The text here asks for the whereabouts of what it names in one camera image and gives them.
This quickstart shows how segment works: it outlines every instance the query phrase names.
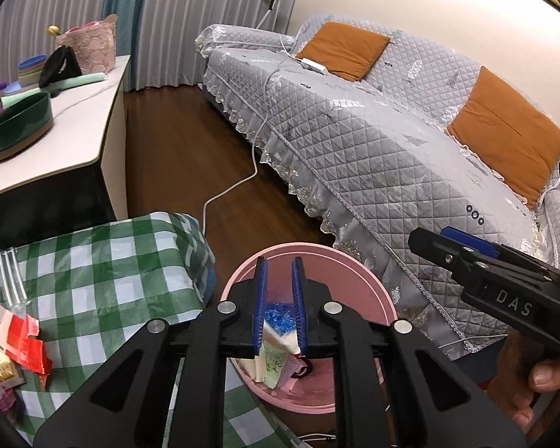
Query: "mint green tube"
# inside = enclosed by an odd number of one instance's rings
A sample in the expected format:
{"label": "mint green tube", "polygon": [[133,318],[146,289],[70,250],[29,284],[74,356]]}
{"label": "mint green tube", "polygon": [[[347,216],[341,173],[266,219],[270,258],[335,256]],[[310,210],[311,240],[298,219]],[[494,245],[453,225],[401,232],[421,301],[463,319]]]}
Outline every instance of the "mint green tube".
{"label": "mint green tube", "polygon": [[108,76],[106,76],[106,74],[104,74],[103,72],[87,74],[86,76],[71,77],[70,79],[60,80],[58,82],[55,82],[54,84],[45,86],[45,88],[35,88],[30,89],[29,91],[20,92],[19,94],[13,94],[12,96],[4,96],[3,98],[0,98],[0,100],[2,101],[2,107],[6,109],[7,107],[18,103],[26,97],[37,94],[38,92],[66,91],[66,89],[72,89],[79,86],[85,86],[86,84],[101,82],[103,80],[106,80],[107,78]]}

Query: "table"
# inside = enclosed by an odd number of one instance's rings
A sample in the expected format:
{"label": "table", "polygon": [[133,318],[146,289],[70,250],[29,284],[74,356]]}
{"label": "table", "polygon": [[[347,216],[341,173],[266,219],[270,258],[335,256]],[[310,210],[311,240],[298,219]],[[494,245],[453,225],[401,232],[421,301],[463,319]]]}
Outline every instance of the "table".
{"label": "table", "polygon": [[[24,404],[17,428],[28,441],[144,323],[192,320],[215,283],[199,223],[182,214],[99,225],[19,247],[16,257],[31,298],[27,312],[40,320],[54,362],[47,391],[27,371],[17,388]],[[224,448],[305,448],[261,407],[231,363],[224,388]]]}
{"label": "table", "polygon": [[0,163],[0,249],[128,217],[122,82],[129,60],[118,57],[105,81],[53,98],[54,128]]}

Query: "throw pillow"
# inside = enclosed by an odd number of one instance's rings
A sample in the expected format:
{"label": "throw pillow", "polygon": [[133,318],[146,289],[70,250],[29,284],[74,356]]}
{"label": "throw pillow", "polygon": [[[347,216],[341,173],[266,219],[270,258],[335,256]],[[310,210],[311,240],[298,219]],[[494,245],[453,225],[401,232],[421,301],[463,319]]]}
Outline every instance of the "throw pillow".
{"label": "throw pillow", "polygon": [[352,82],[363,79],[389,42],[385,35],[327,22],[297,58],[325,65],[330,73]]}
{"label": "throw pillow", "polygon": [[448,131],[502,175],[530,209],[560,159],[560,128],[485,67]]}

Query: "pink bucket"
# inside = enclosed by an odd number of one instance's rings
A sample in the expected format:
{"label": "pink bucket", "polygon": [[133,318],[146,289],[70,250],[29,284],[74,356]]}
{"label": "pink bucket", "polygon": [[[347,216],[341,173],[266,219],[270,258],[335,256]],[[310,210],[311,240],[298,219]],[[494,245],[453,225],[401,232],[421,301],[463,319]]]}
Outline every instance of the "pink bucket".
{"label": "pink bucket", "polygon": [[[259,256],[268,260],[267,303],[292,303],[291,261],[300,256],[307,277],[325,283],[335,301],[348,305],[375,323],[389,325],[396,320],[396,310],[388,292],[371,271],[344,252],[309,242],[290,242],[254,254],[230,277],[222,292],[222,300],[228,298],[234,283],[253,277]],[[255,383],[235,360],[232,362],[245,384],[270,404],[301,414],[335,411],[331,359],[312,360],[313,373],[294,382],[290,392],[286,388],[273,391],[264,383]]]}

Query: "triangular cutout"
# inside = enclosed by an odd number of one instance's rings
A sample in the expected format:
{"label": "triangular cutout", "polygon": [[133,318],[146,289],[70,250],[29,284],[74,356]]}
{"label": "triangular cutout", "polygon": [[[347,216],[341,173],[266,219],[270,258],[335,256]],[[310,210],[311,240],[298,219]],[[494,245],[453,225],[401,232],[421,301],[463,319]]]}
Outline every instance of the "triangular cutout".
{"label": "triangular cutout", "polygon": [[91,395],[90,402],[119,413],[125,406],[143,351],[134,351]]}
{"label": "triangular cutout", "polygon": [[433,404],[438,411],[448,411],[470,400],[469,393],[458,385],[427,352],[419,350],[415,355],[431,393]]}

